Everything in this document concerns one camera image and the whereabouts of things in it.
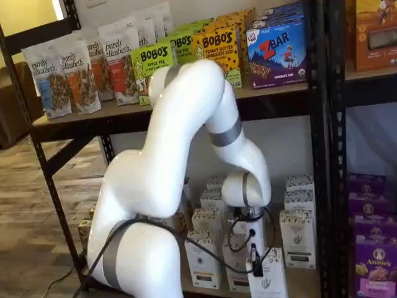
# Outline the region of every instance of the granola bag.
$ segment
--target granola bag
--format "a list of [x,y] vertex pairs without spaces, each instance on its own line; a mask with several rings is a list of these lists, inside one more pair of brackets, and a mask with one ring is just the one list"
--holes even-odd
[[42,97],[43,108],[49,119],[72,112],[71,90],[51,42],[22,49],[32,76]]
[[104,47],[117,104],[122,106],[137,103],[138,93],[131,62],[131,51],[139,48],[137,29],[132,24],[123,27],[113,23],[100,27],[99,37]]
[[107,68],[106,57],[98,30],[76,30],[74,33],[78,39],[87,42],[89,57],[91,59],[92,71],[94,72],[95,84],[100,101],[110,101],[115,98],[110,73]]
[[100,110],[87,42],[70,34],[54,40],[53,47],[62,63],[79,114]]

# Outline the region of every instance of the wall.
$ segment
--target wall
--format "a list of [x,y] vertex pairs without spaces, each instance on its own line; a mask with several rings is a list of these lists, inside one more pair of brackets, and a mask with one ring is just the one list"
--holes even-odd
[[[56,21],[51,0],[1,0],[0,24],[4,35],[11,35],[27,29]],[[14,63],[24,61],[22,53],[13,56]],[[4,67],[0,55],[0,68]]]

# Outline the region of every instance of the white robotic arm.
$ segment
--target white robotic arm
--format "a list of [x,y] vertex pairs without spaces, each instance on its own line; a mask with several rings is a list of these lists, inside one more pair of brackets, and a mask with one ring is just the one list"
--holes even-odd
[[[246,139],[230,84],[219,66],[200,60],[182,68],[161,68],[151,78],[154,105],[142,150],[125,150],[109,165],[89,237],[91,267],[106,239],[136,213],[168,218],[175,214],[190,143],[205,124],[217,155],[238,167],[226,179],[222,197],[233,207],[264,207],[270,201],[265,159]],[[263,246],[261,233],[251,242]],[[258,247],[261,255],[263,247]],[[119,232],[93,276],[136,298],[183,297],[179,246],[166,230],[136,223]]]

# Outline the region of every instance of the annie's logo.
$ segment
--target annie's logo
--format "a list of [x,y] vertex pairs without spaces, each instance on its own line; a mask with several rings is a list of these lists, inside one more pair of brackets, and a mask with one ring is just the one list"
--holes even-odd
[[385,251],[382,250],[381,248],[377,248],[376,250],[373,251],[374,260],[368,260],[367,264],[390,267],[391,266],[390,262],[388,260],[385,260],[385,258],[386,258]]

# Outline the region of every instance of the black metal shelf frame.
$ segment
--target black metal shelf frame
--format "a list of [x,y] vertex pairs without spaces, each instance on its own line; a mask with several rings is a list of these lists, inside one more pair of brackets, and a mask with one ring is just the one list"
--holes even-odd
[[[318,259],[321,278],[321,297],[337,297],[334,293],[335,278],[333,276],[333,252],[332,252],[332,209],[330,204],[330,181],[329,177],[329,127],[327,122],[327,73],[325,56],[325,35],[324,35],[324,7],[323,0],[303,0],[305,8],[305,29],[306,29],[306,49],[307,49],[307,77],[308,90],[296,93],[274,94],[266,98],[244,99],[239,104],[239,110],[246,115],[245,120],[268,119],[273,117],[290,117],[293,115],[310,115],[311,121],[311,140],[313,151],[314,182],[316,185],[316,215],[318,219],[317,238],[318,238]],[[91,128],[81,130],[76,129],[75,125],[52,125],[52,132],[44,134],[44,129],[35,129],[30,121],[30,116],[26,108],[26,98],[23,94],[20,82],[16,75],[16,69],[12,62],[11,55],[20,52],[21,48],[29,47],[47,40],[51,40],[70,33],[72,30],[80,29],[81,25],[76,12],[73,0],[64,0],[68,18],[62,21],[43,25],[26,32],[5,37],[0,27],[0,47],[9,68],[12,83],[16,87],[18,102],[24,113],[25,120],[30,125],[30,135],[35,147],[40,166],[44,173],[48,189],[53,204],[56,209],[63,233],[65,235],[68,248],[77,268],[80,281],[84,280],[83,269],[86,265],[85,259],[76,251],[71,232],[66,221],[65,214],[61,205],[59,195],[53,181],[53,175],[64,166],[75,154],[77,154],[95,136],[100,136],[105,157],[108,163],[114,158],[114,151],[109,135],[111,133],[134,132],[146,130],[149,114],[139,115],[120,115],[109,117],[102,120],[100,127],[106,125],[109,129],[98,130],[91,122],[90,125],[81,127]],[[307,100],[304,105],[288,105],[292,102],[288,97],[295,99],[303,98]],[[266,111],[266,105],[271,105],[270,111]],[[128,121],[134,119],[137,125],[132,125]],[[51,125],[46,125],[46,129],[51,129]],[[67,146],[61,149],[56,155],[47,160],[45,158],[42,142],[49,140],[60,140],[72,138]],[[90,282],[90,287],[100,287],[94,281]]]

